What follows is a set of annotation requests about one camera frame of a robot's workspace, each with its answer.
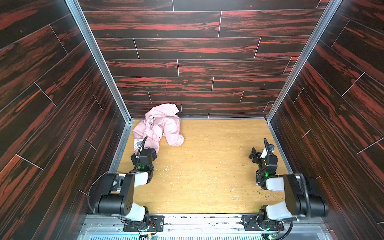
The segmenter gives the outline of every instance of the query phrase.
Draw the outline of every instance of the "dark wood panel wall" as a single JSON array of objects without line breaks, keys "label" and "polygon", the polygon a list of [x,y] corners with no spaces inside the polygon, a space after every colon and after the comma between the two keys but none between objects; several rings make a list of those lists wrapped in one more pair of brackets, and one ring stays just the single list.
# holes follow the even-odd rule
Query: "dark wood panel wall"
[{"label": "dark wood panel wall", "polygon": [[76,239],[125,122],[64,0],[2,1],[0,35],[0,239]]},{"label": "dark wood panel wall", "polygon": [[79,0],[135,118],[265,117],[328,1]]},{"label": "dark wood panel wall", "polygon": [[384,1],[343,0],[271,123],[339,240],[384,239]]}]

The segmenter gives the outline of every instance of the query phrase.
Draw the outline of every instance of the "crumpled pink fabric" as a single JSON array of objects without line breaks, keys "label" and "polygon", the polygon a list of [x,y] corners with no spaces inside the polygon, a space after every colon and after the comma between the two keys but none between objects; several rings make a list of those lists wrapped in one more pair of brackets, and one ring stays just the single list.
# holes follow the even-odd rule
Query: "crumpled pink fabric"
[{"label": "crumpled pink fabric", "polygon": [[140,142],[148,136],[144,147],[154,148],[159,152],[159,142],[162,136],[171,146],[180,146],[184,142],[183,135],[180,134],[181,119],[176,115],[179,110],[176,104],[165,103],[153,107],[145,114],[145,120],[141,121],[134,129],[133,136],[136,142]]}]

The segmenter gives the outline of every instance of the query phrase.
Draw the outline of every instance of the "light wood surface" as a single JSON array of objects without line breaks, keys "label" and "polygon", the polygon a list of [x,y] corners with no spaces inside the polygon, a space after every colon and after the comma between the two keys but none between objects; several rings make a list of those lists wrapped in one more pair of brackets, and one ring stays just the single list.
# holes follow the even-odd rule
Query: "light wood surface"
[{"label": "light wood surface", "polygon": [[[149,184],[138,186],[134,202],[151,213],[253,213],[265,204],[284,201],[284,193],[256,185],[257,164],[248,158],[252,147],[261,152],[263,139],[275,144],[265,120],[183,120],[185,142],[179,147],[160,141]],[[120,172],[133,168],[132,132]],[[287,174],[277,148],[278,174]]]}]

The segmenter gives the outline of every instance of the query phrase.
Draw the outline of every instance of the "pink sleeve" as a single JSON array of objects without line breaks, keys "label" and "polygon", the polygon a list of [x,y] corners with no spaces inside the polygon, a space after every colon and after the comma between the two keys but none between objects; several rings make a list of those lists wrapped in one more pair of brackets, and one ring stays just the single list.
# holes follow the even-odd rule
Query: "pink sleeve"
[{"label": "pink sleeve", "polygon": [[180,123],[179,117],[164,118],[164,135],[171,146],[180,146],[184,142],[184,137],[180,134]]}]

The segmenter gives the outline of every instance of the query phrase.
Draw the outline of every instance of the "pink garment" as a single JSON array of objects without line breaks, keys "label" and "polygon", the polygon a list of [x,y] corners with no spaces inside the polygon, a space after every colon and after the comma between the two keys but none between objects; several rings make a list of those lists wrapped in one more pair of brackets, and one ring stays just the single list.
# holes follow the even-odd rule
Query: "pink garment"
[{"label": "pink garment", "polygon": [[134,129],[135,154],[137,153],[137,142],[142,141],[148,136],[144,147],[154,148],[159,152],[159,142],[162,136],[171,146],[180,146],[184,142],[183,135],[180,134],[181,119],[176,115],[179,110],[176,104],[165,103],[153,107],[145,114],[145,120],[141,121]]}]

